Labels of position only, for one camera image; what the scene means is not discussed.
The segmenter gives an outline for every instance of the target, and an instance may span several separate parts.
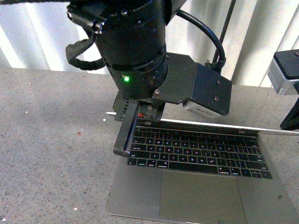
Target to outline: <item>keyboard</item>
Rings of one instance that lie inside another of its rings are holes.
[[[272,179],[255,137],[137,126],[128,165]]]

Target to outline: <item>cable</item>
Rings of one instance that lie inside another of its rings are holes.
[[[222,46],[221,42],[219,41],[218,37],[214,34],[214,32],[208,26],[206,26],[203,22],[201,22],[199,19],[195,18],[194,16],[192,16],[182,10],[179,10],[177,12],[177,15],[179,17],[189,21],[193,25],[197,26],[211,39],[211,41],[216,46],[216,48],[219,52],[219,55],[220,55],[219,60],[217,62],[217,68],[215,69],[215,71],[218,73],[221,73],[221,69],[225,65],[226,58],[225,58],[225,52],[224,52],[223,46]]]
[[[223,43],[223,40],[224,40],[224,37],[225,37],[225,34],[226,34],[226,30],[228,29],[228,24],[229,24],[229,21],[230,21],[230,18],[232,16],[232,14],[233,14],[233,10],[234,10],[234,7],[235,7],[235,2],[236,2],[236,0],[232,0],[231,3],[230,3],[229,9],[228,9],[228,14],[226,16],[226,19],[225,19],[225,22],[224,22],[224,25],[223,25],[223,28],[222,28],[221,36],[220,36],[220,42],[221,43]],[[213,63],[217,61],[218,56],[219,56],[218,50],[215,50]]]

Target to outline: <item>table surface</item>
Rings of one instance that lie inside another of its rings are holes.
[[[159,223],[107,213],[121,123],[105,112],[112,111],[116,94],[109,75],[0,68],[3,223]],[[279,129],[297,98],[233,86],[230,114],[215,122]],[[164,118],[204,121],[169,104]],[[299,213],[299,137],[263,138]]]

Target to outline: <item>laptop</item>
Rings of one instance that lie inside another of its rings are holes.
[[[170,119],[137,119],[131,129],[109,214],[182,224],[299,224],[259,135],[299,132]]]

